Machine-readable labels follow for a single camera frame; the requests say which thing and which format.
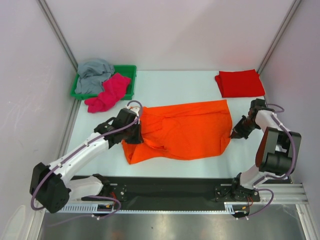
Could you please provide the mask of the orange t-shirt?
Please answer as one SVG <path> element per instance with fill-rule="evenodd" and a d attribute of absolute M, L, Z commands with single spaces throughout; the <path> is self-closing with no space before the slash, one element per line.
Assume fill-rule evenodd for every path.
<path fill-rule="evenodd" d="M 226 100 L 144 107 L 140 123 L 143 143 L 122 143 L 130 165 L 158 157 L 191 161 L 220 156 L 233 126 Z"/>

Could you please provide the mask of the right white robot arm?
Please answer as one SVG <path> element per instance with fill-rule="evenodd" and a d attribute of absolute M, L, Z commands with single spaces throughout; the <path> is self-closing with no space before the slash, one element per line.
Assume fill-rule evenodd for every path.
<path fill-rule="evenodd" d="M 283 180 L 295 170 L 302 136 L 289 130 L 278 119 L 277 111 L 263 99 L 250 103 L 247 116 L 242 116 L 232 129 L 231 139 L 248 139 L 253 130 L 263 132 L 254 165 L 233 180 L 230 196 L 244 201 L 257 193 L 258 186 L 268 180 Z"/>

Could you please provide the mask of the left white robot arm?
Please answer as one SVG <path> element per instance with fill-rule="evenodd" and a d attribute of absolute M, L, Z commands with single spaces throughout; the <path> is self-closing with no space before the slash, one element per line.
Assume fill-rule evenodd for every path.
<path fill-rule="evenodd" d="M 113 146 L 125 142 L 143 143 L 140 118 L 143 107 L 126 106 L 116 117 L 99 124 L 93 133 L 77 148 L 51 162 L 40 162 L 32 171 L 29 192 L 30 206 L 34 211 L 45 209 L 50 213 L 60 211 L 69 201 L 88 198 L 112 201 L 108 179 L 100 174 L 74 179 L 74 176 L 91 160 Z"/>

